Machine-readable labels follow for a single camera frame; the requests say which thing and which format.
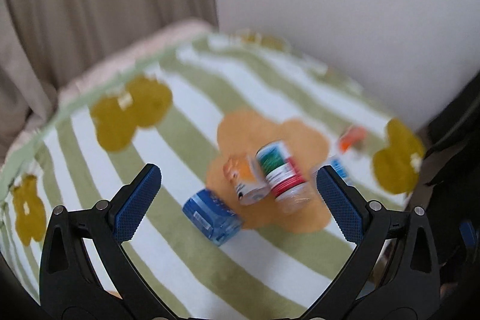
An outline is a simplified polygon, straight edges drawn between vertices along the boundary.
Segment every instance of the green and white striped fabric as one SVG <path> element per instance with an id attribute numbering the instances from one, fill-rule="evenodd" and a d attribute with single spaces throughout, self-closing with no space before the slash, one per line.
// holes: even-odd
<path id="1" fill-rule="evenodd" d="M 137 129 L 120 152 L 106 152 L 95 136 L 89 107 L 138 74 L 155 76 L 173 93 L 173 106 L 155 127 Z M 371 156 L 385 146 L 392 118 L 351 79 L 318 62 L 212 34 L 138 63 L 128 74 L 63 108 L 46 129 L 7 162 L 0 178 L 0 250 L 38 300 L 42 243 L 24 246 L 15 229 L 12 181 L 37 177 L 47 218 L 111 199 L 145 163 L 158 165 L 162 188 L 133 240 L 123 247 L 145 280 L 179 316 L 205 319 L 298 317 L 327 288 L 353 247 L 332 219 L 327 228 L 291 234 L 276 226 L 242 231 L 217 248 L 185 218 L 183 203 L 205 187 L 218 156 L 217 128 L 225 113 L 250 107 L 281 123 L 301 118 L 332 145 L 350 124 L 369 131 L 362 153 L 343 161 L 366 199 L 401 209 L 403 195 L 383 191 Z M 87 249 L 106 290 L 109 280 L 92 243 Z"/>

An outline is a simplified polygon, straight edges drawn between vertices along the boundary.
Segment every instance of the wall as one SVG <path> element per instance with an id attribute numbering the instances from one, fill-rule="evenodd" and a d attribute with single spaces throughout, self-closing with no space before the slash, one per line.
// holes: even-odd
<path id="1" fill-rule="evenodd" d="M 217 0 L 220 28 L 282 35 L 419 127 L 480 68 L 480 0 Z"/>

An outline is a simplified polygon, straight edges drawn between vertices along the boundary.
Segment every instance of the barcode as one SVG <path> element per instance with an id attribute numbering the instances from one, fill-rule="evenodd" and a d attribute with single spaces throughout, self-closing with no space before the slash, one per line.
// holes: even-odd
<path id="1" fill-rule="evenodd" d="M 211 225 L 208 223 L 207 220 L 205 220 L 199 212 L 195 211 L 195 213 L 193 214 L 193 217 L 194 219 L 196 219 L 202 226 L 203 228 L 209 230 Z"/>

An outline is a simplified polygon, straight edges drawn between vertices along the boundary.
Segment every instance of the metal screw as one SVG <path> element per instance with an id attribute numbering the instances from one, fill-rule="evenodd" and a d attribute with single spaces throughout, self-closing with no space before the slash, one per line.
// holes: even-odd
<path id="1" fill-rule="evenodd" d="M 372 201 L 369 205 L 374 211 L 379 211 L 382 208 L 382 204 L 378 201 Z"/>
<path id="2" fill-rule="evenodd" d="M 95 204 L 95 207 L 99 210 L 102 211 L 104 210 L 107 206 L 109 205 L 109 202 L 106 199 L 101 199 L 99 202 Z"/>
<path id="3" fill-rule="evenodd" d="M 53 208 L 53 214 L 59 215 L 60 213 L 63 212 L 63 209 L 65 209 L 65 208 L 63 207 L 63 205 L 58 205 L 58 206 L 56 206 L 56 207 Z"/>
<path id="4" fill-rule="evenodd" d="M 425 211 L 421 206 L 416 206 L 413 211 L 418 214 L 419 216 L 423 216 L 425 214 Z"/>

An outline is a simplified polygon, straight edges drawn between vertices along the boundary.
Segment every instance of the curtain fold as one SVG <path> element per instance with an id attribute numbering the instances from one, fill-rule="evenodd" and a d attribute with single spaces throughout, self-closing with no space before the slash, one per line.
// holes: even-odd
<path id="1" fill-rule="evenodd" d="M 0 0 L 0 162 L 31 113 L 109 54 L 188 17 L 217 24 L 214 0 Z"/>

